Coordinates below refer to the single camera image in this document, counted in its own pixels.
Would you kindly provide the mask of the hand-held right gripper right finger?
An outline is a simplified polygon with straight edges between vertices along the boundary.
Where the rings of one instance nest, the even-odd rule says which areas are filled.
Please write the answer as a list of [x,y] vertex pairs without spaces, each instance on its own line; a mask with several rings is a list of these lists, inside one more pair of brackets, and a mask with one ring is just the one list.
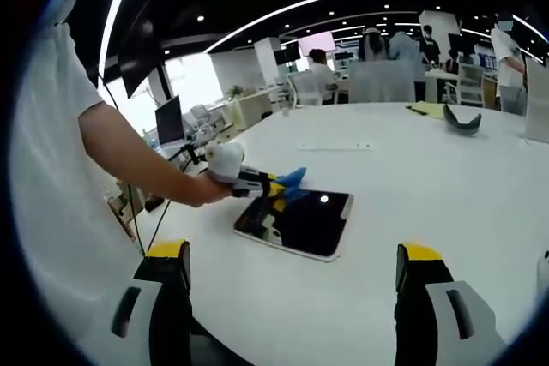
[[395,293],[396,365],[490,365],[504,350],[494,311],[435,249],[398,245]]

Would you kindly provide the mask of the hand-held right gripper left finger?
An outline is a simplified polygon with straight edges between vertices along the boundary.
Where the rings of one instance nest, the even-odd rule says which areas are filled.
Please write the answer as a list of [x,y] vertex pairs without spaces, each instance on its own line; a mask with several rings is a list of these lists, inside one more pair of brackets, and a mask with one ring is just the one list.
[[131,365],[191,365],[190,243],[158,243],[145,254],[111,321],[130,343]]

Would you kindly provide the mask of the person's left hand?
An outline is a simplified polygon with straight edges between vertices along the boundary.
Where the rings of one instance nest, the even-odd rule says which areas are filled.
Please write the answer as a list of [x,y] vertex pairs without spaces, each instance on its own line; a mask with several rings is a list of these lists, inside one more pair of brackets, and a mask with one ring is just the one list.
[[232,195],[229,184],[215,181],[207,172],[187,176],[185,188],[185,203],[193,207],[216,203]]

